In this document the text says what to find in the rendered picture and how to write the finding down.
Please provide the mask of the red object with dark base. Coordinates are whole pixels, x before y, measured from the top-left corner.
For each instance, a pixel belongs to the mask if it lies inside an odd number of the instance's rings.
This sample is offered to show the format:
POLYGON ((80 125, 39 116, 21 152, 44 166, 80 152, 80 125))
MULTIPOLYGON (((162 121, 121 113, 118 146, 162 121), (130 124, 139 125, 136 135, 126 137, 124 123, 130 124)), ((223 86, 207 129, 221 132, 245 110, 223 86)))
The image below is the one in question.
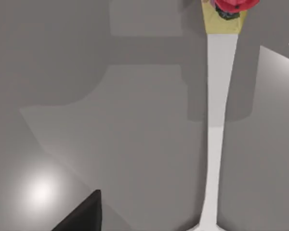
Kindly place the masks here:
POLYGON ((208 0, 217 14, 224 20, 240 17, 240 13, 255 7, 260 0, 208 0))

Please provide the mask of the flat yellow square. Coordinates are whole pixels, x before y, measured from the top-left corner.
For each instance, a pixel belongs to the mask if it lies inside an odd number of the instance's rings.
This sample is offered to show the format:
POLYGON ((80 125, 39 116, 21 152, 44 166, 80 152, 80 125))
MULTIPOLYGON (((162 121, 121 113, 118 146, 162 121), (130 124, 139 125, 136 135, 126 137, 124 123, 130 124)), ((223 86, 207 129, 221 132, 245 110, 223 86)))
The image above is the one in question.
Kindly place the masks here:
POLYGON ((207 34, 239 34, 247 17, 247 11, 242 11, 240 17, 233 20, 221 18, 211 0, 201 0, 203 19, 207 34))

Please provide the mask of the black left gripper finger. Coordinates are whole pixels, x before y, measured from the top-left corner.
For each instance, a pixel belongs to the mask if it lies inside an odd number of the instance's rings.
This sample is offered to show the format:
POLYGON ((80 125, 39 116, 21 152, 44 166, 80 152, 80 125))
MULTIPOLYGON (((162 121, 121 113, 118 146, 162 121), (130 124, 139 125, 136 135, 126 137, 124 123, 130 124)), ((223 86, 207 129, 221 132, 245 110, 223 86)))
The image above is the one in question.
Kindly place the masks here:
POLYGON ((102 194, 93 191, 51 231, 102 231, 102 194))

